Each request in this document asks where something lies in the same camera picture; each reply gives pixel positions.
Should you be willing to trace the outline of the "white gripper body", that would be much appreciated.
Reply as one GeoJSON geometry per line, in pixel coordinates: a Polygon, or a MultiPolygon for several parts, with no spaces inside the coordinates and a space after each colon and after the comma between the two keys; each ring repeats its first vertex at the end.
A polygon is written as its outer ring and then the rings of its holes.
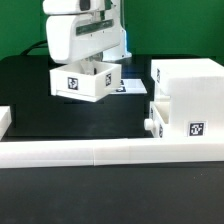
{"type": "Polygon", "coordinates": [[[120,18],[112,0],[44,0],[51,58],[68,64],[120,44],[120,18]]]}

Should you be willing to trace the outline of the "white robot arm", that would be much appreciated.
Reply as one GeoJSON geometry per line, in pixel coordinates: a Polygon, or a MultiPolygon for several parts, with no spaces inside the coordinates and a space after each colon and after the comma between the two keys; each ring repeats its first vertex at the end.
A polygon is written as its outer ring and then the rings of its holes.
{"type": "Polygon", "coordinates": [[[44,0],[51,58],[60,64],[103,53],[104,60],[130,57],[120,21],[120,0],[44,0]]]}

